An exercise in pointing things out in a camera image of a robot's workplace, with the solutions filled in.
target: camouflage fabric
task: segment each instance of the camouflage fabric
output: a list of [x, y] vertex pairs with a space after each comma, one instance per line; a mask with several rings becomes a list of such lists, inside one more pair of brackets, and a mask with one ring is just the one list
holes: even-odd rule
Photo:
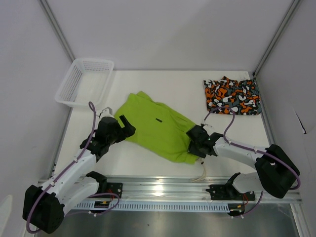
[[259, 90], [254, 80], [204, 81], [206, 107], [216, 114], [231, 114], [228, 109], [215, 110], [217, 107], [231, 108], [237, 115], [258, 115], [261, 113]]

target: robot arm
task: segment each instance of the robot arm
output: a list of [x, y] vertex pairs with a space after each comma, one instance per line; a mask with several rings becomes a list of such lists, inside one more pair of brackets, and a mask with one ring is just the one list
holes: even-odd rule
[[[54, 175], [40, 187], [31, 185], [26, 190], [23, 208], [24, 220], [28, 219], [34, 203], [47, 188], [48, 190], [31, 213], [30, 223], [48, 234], [60, 226], [65, 215], [79, 202], [92, 194], [106, 191], [107, 178], [93, 171], [95, 164], [108, 152], [110, 145], [132, 136], [136, 130], [124, 116], [120, 116], [120, 119], [124, 124], [123, 128], [110, 113], [102, 117], [80, 159], [77, 157], [81, 154], [88, 139], [82, 142], [74, 161], [61, 173]], [[78, 182], [83, 174], [86, 176]]]
[[[252, 147], [252, 150], [245, 150], [241, 147], [251, 147], [247, 144], [235, 142], [223, 135], [212, 131], [208, 126], [196, 125], [187, 132], [191, 142], [188, 152], [205, 158], [206, 155], [221, 156], [234, 159], [256, 169], [256, 172], [249, 174], [234, 174], [226, 183], [229, 196], [234, 199], [236, 194], [243, 194], [248, 191], [265, 190], [277, 198], [283, 198], [290, 190], [296, 180], [295, 175], [284, 165], [273, 160], [270, 154], [289, 167], [299, 176], [300, 172], [281, 147], [272, 144], [269, 148]], [[265, 155], [256, 151], [265, 151]]]

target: gray wall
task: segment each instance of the gray wall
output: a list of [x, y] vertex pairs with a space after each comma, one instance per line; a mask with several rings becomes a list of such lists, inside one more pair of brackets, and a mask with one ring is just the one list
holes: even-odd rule
[[70, 66], [36, 0], [0, 1], [0, 202], [13, 195], [4, 237], [18, 237], [25, 190], [47, 178], [68, 108], [54, 94]]
[[[301, 171], [310, 227], [316, 205], [316, 1], [304, 0], [267, 64], [259, 85], [277, 142]], [[298, 117], [307, 134], [303, 134]]]
[[116, 69], [253, 71], [292, 0], [49, 0], [76, 57]]

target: white plastic basket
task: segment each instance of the white plastic basket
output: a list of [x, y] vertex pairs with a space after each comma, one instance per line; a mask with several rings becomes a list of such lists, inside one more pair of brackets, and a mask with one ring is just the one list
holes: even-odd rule
[[108, 96], [114, 63], [110, 60], [80, 58], [70, 66], [55, 100], [70, 107], [97, 107]]

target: white tabletop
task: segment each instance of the white tabletop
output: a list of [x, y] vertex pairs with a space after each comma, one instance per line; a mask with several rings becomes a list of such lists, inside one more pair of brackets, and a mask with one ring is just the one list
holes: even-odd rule
[[[113, 84], [101, 108], [111, 107], [113, 112], [127, 100], [130, 93], [140, 90], [154, 101], [163, 102], [174, 110], [200, 124], [208, 113], [203, 80], [249, 79], [248, 72], [232, 71], [114, 71]], [[231, 115], [210, 115], [206, 121], [219, 133], [229, 124]], [[81, 142], [91, 131], [92, 112], [74, 108], [67, 127], [55, 172], [64, 168], [78, 151]], [[228, 131], [230, 138], [253, 146], [269, 146], [261, 116], [236, 116]], [[205, 159], [207, 177], [228, 177], [236, 172], [249, 173], [253, 169], [225, 157]], [[117, 176], [165, 176], [196, 178], [203, 173], [199, 162], [194, 165], [173, 163], [131, 142], [120, 142], [96, 164], [95, 171]]]

